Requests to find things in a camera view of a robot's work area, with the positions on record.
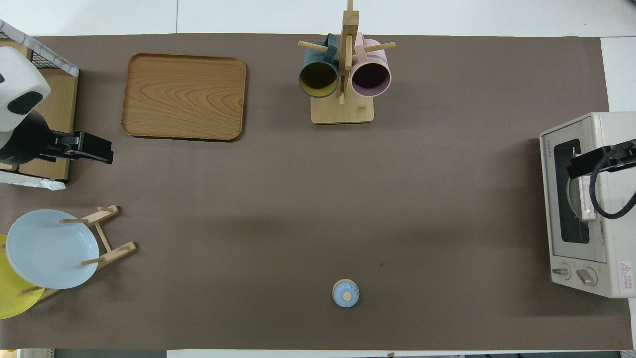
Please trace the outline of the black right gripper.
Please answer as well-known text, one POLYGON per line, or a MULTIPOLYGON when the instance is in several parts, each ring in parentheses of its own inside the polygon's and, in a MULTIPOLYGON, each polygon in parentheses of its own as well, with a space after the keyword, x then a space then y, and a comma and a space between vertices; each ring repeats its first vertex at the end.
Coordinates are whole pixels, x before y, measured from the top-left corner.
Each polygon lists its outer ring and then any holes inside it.
POLYGON ((620 172, 635 167, 635 143, 625 141, 615 145, 602 146, 570 160, 566 172, 570 179, 591 175, 596 165, 599 172, 620 172))

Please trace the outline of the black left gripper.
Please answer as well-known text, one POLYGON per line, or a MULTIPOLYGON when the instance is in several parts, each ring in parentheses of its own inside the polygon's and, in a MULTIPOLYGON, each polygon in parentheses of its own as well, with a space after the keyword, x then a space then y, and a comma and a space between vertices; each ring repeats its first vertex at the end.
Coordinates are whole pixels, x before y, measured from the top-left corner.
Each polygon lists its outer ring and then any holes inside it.
POLYGON ((89 159, 111 165, 114 152, 111 141, 94 136, 84 131, 53 131, 53 141, 42 149, 38 158, 56 161, 58 158, 68 160, 89 159))

